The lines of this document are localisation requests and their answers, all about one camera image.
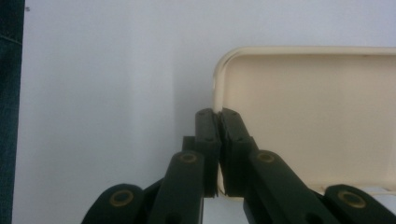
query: white wall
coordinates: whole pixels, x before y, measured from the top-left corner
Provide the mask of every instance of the white wall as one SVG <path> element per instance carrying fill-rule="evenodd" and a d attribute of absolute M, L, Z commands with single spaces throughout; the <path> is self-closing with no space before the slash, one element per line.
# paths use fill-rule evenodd
<path fill-rule="evenodd" d="M 395 1 L 26 0 L 14 223 L 79 223 L 161 178 L 219 58 L 241 46 L 396 47 Z M 247 223 L 207 201 L 204 223 Z"/>

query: cream plastic tray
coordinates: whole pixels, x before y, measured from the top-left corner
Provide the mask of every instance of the cream plastic tray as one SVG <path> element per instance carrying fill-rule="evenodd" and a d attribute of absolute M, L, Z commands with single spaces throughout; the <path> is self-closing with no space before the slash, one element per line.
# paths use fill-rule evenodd
<path fill-rule="evenodd" d="M 396 49 L 235 49 L 214 75 L 214 110 L 223 107 L 309 188 L 395 193 Z"/>

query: blue fabric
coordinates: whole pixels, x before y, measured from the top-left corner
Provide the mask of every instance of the blue fabric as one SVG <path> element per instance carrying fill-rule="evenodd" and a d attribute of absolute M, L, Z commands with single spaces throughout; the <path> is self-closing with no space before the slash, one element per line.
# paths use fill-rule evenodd
<path fill-rule="evenodd" d="M 0 1 L 0 223 L 11 223 L 21 85 L 23 0 Z"/>

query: brass screw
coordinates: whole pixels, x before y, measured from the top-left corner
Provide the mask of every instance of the brass screw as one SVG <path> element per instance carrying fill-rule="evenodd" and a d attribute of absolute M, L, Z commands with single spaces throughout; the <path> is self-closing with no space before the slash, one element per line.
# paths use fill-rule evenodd
<path fill-rule="evenodd" d="M 130 203 L 134 199 L 134 194 L 128 189 L 116 191 L 110 197 L 110 204 L 115 207 L 122 207 Z"/>

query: screw hole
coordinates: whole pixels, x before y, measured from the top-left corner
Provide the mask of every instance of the screw hole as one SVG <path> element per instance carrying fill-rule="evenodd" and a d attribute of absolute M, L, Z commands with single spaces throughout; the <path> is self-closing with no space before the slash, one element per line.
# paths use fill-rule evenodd
<path fill-rule="evenodd" d="M 322 224 L 323 220 L 315 214 L 308 213 L 305 216 L 305 221 L 309 224 Z"/>
<path fill-rule="evenodd" d="M 110 204 L 115 207 L 122 207 L 130 203 L 134 199 L 134 194 L 128 189 L 116 191 L 110 197 Z"/>
<path fill-rule="evenodd" d="M 178 213 L 169 213 L 165 218 L 166 224 L 180 224 L 181 216 Z"/>

